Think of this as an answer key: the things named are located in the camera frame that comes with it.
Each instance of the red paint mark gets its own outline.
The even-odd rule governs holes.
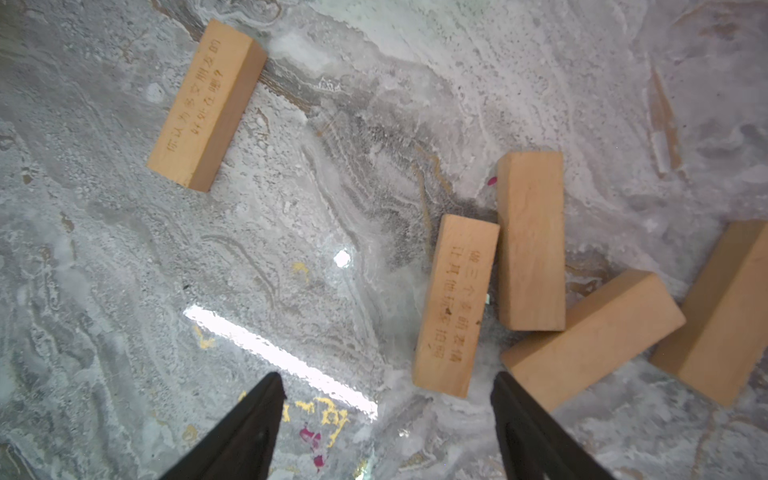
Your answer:
[[[320,448],[320,439],[322,436],[319,433],[310,432],[304,427],[301,432],[299,432],[299,437],[301,437],[304,442],[309,443],[312,446],[313,451]]]

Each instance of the wooden block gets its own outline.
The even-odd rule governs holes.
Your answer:
[[[564,332],[532,333],[502,362],[552,411],[684,323],[655,273],[628,270],[571,308]]]
[[[211,20],[147,166],[207,192],[264,62],[266,53],[251,37]]]
[[[498,319],[512,330],[565,329],[563,154],[498,161]]]
[[[768,345],[768,222],[734,222],[650,362],[730,406]]]
[[[416,386],[467,396],[497,239],[495,223],[443,216],[413,364]]]

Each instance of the block side face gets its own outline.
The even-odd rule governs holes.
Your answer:
[[[736,222],[727,234],[710,264],[720,265],[723,259],[740,261],[737,271],[724,286],[720,278],[715,278],[717,270],[710,264],[705,267],[708,275],[703,272],[696,282],[699,296],[689,295],[684,304],[689,321],[697,322],[696,329],[681,329],[684,335],[671,336],[652,359],[654,365],[723,406],[730,406],[737,398],[768,345],[766,222]],[[706,293],[718,296],[713,307],[708,299],[703,300]],[[707,302],[707,308],[696,305],[696,301]],[[677,359],[673,368],[664,368],[669,366],[664,354]]]
[[[211,21],[150,154],[151,170],[190,186],[251,42]]]
[[[497,239],[495,223],[442,218],[416,347],[415,385],[466,396]]]
[[[509,295],[504,294],[504,292],[509,291],[510,277],[512,275],[509,252],[506,247],[509,236],[509,164],[510,159],[508,155],[505,155],[498,161],[496,208],[498,210],[498,225],[500,227],[498,237],[498,321],[503,326],[511,329],[511,299]]]
[[[643,276],[630,289],[617,293],[588,318],[554,334],[553,340],[518,359],[511,368],[547,410],[557,408],[684,322],[655,275]]]
[[[644,270],[627,270],[597,289],[581,302],[572,306],[566,313],[566,328],[571,329],[595,312],[606,307],[610,302],[631,291],[654,273]]]
[[[516,330],[565,328],[563,157],[510,153],[500,161],[502,322]]]
[[[190,182],[190,188],[201,191],[210,189],[227,148],[240,125],[240,119],[253,95],[253,89],[259,81],[265,63],[266,53],[256,41],[251,41],[237,79],[224,102],[221,115],[216,121],[210,141],[200,159],[200,166]]]

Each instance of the marble floor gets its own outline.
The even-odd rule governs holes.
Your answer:
[[[208,194],[147,156],[211,18],[270,60]],[[161,475],[278,370],[270,478],[504,478],[486,309],[469,396],[409,368],[441,215],[566,161],[568,301],[684,297],[768,218],[768,3],[0,1],[0,478]],[[554,417],[616,478],[768,478],[768,357],[731,409],[647,353]]]

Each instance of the marble veining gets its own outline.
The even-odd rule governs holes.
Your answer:
[[[270,59],[200,194],[144,163],[211,18]],[[278,366],[270,478],[504,478],[493,286],[468,398],[410,379],[440,217],[562,150],[569,303],[681,300],[768,218],[766,47],[760,1],[5,0],[0,478],[156,478]],[[722,409],[645,353],[554,416],[621,480],[768,478],[766,372]]]

